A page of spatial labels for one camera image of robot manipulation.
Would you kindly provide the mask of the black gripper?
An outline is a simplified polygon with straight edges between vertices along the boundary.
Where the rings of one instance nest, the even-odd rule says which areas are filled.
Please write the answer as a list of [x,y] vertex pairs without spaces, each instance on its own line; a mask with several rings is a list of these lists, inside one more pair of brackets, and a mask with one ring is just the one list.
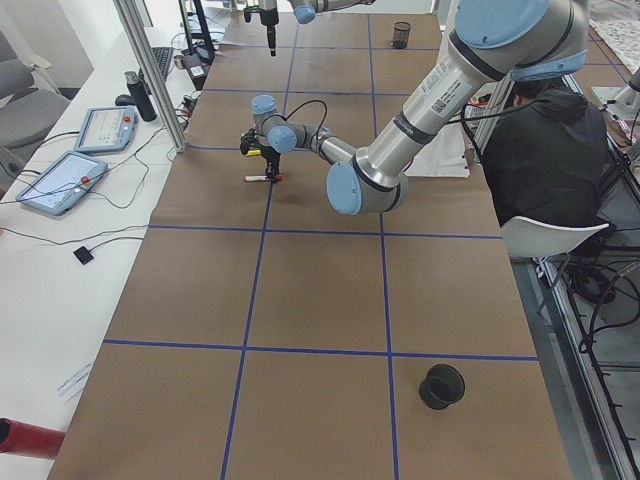
[[243,9],[244,20],[250,23],[253,15],[260,17],[261,24],[266,28],[267,44],[271,56],[276,55],[276,25],[278,24],[278,9],[276,1],[258,0],[256,4],[247,4]]
[[280,172],[280,154],[273,147],[261,144],[254,128],[250,128],[240,137],[239,148],[245,156],[248,156],[251,152],[258,152],[266,160],[266,173]]

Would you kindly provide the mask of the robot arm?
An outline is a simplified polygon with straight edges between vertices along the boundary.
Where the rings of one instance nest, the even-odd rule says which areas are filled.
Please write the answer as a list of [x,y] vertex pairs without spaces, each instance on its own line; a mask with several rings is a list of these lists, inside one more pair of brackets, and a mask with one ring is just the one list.
[[337,212],[390,211],[406,199],[406,166],[483,85],[579,70],[590,14],[588,1],[461,1],[444,56],[370,145],[355,148],[323,126],[291,123],[272,96],[259,95],[240,150],[259,151],[270,181],[277,179],[281,155],[310,150],[330,165],[326,192]]
[[[320,13],[343,10],[355,5],[371,5],[373,1],[290,0],[289,4],[298,23],[308,24]],[[277,48],[276,26],[279,23],[278,2],[276,0],[259,0],[255,5],[247,5],[243,9],[245,22],[250,23],[253,15],[258,15],[260,23],[266,28],[269,52],[272,57],[275,57]]]

